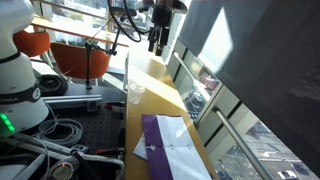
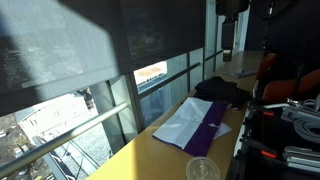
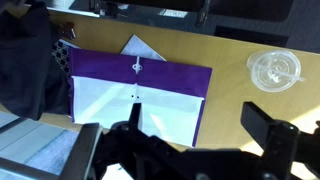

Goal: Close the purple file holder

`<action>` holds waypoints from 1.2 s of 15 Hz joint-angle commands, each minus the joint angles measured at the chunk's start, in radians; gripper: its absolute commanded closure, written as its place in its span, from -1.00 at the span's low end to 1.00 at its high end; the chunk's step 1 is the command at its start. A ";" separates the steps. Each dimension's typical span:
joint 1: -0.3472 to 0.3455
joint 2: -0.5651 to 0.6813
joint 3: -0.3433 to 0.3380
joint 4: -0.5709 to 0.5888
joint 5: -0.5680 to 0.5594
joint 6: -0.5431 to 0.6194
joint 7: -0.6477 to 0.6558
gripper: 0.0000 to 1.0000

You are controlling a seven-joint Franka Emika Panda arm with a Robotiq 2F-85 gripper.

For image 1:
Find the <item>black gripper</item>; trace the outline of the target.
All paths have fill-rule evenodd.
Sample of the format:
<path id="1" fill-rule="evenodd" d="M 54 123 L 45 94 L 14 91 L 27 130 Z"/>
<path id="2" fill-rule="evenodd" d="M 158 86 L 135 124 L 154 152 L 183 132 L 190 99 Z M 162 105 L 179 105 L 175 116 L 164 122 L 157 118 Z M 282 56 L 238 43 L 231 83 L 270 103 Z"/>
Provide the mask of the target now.
<path id="1" fill-rule="evenodd" d="M 154 24 L 148 36 L 148 51 L 153 51 L 154 43 L 157 41 L 156 55 L 160 56 L 169 36 L 169 29 L 161 27 L 168 27 L 173 13 L 186 14 L 187 6 L 181 0 L 145 0 L 145 5 L 153 9 L 151 22 Z"/>

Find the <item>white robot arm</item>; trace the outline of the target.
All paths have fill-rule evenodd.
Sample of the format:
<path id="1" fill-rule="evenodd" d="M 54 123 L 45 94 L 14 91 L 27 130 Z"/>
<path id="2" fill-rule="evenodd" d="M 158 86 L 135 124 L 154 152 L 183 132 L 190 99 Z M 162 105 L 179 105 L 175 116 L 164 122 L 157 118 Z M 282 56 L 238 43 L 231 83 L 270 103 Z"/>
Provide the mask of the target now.
<path id="1" fill-rule="evenodd" d="M 41 98 L 29 57 L 13 35 L 34 19 L 29 0 L 0 0 L 0 136 L 8 137 L 41 123 L 49 110 Z"/>

